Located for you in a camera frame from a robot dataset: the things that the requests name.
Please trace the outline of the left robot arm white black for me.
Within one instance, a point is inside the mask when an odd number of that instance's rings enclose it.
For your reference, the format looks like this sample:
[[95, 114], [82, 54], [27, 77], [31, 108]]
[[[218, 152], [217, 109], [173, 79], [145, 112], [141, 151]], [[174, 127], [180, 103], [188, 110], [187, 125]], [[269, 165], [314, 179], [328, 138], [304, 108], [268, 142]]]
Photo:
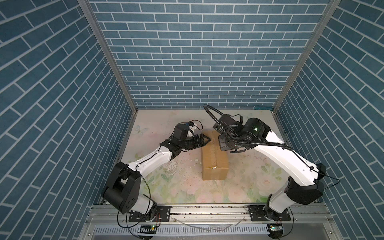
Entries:
[[157, 203], [151, 196], [140, 194], [141, 181], [180, 153], [206, 146], [211, 138], [204, 134], [195, 135], [196, 129], [192, 121], [179, 123], [170, 137], [150, 154], [128, 164], [117, 163], [107, 178], [102, 198], [122, 214], [137, 212], [148, 220], [152, 219], [157, 211]]

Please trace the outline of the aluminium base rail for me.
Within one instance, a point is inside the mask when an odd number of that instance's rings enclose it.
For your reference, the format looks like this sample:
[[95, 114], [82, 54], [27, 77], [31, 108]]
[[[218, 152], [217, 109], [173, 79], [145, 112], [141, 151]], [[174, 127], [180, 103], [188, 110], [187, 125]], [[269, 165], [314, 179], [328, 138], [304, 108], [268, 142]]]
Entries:
[[334, 224], [325, 204], [293, 205], [275, 217], [266, 217], [263, 204], [160, 204], [155, 216], [146, 220], [139, 212], [118, 213], [111, 205], [91, 208], [84, 233], [93, 233], [97, 226], [112, 226], [118, 230], [139, 224], [230, 225], [230, 224]]

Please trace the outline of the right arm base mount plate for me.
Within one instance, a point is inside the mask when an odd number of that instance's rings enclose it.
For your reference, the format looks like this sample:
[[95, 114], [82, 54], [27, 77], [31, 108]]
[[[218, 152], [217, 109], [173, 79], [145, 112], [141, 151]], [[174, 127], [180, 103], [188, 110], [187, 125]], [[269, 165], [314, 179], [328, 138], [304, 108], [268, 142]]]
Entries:
[[290, 221], [291, 216], [287, 209], [282, 213], [277, 213], [265, 205], [248, 205], [246, 206], [247, 211], [250, 214], [252, 222], [278, 222], [278, 221]]

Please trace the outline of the controller board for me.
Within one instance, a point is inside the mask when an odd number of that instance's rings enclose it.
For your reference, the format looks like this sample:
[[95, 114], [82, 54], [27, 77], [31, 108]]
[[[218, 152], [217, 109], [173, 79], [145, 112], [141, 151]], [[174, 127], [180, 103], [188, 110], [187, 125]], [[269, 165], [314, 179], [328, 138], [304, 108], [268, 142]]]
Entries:
[[277, 240], [283, 236], [284, 228], [280, 224], [267, 224], [267, 229], [271, 239]]
[[156, 233], [157, 233], [157, 228], [153, 225], [151, 226], [140, 226], [138, 229], [138, 237], [140, 239], [151, 239]]

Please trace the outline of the left controller board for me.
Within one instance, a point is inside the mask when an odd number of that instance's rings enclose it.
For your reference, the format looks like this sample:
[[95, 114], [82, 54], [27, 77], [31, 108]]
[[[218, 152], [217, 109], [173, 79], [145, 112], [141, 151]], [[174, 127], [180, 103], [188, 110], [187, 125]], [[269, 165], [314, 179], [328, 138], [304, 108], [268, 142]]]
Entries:
[[157, 228], [153, 225], [151, 226], [140, 226], [138, 229], [138, 237], [140, 239], [151, 239], [156, 233], [157, 233]]

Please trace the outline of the right controller board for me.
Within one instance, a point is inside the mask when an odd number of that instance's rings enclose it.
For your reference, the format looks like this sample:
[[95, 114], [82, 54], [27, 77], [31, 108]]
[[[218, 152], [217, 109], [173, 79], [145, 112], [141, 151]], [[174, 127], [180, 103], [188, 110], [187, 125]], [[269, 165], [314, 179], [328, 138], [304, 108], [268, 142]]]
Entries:
[[267, 224], [267, 229], [271, 239], [277, 240], [283, 236], [284, 228], [280, 224]]

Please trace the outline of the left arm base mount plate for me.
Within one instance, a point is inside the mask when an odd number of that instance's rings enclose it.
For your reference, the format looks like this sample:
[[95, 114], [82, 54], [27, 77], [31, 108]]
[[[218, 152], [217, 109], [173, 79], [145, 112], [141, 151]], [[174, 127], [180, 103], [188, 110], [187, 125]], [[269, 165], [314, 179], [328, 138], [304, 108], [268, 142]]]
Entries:
[[169, 222], [171, 215], [171, 206], [157, 206], [152, 207], [148, 213], [144, 212], [144, 214], [140, 212], [131, 211], [128, 215], [130, 223], [137, 222]]

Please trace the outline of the brown cardboard express box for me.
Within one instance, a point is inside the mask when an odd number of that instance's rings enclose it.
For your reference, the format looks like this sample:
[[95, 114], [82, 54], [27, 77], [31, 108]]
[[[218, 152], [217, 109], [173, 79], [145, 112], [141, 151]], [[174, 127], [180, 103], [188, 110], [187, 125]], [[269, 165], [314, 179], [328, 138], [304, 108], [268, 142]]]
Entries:
[[204, 131], [203, 134], [211, 140], [201, 148], [202, 179], [203, 181], [223, 181], [229, 172], [228, 154], [221, 150], [219, 134], [216, 131]]

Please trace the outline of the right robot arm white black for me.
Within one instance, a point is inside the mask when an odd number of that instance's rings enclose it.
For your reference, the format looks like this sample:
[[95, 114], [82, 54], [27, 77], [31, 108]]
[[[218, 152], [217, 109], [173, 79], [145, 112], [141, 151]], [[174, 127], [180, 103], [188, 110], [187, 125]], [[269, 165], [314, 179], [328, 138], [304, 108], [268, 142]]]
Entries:
[[250, 118], [243, 124], [224, 114], [214, 129], [219, 133], [222, 151], [255, 150], [288, 173], [285, 185], [268, 197], [265, 214], [281, 214], [293, 204], [308, 205], [323, 196], [325, 166], [301, 157], [260, 119]]

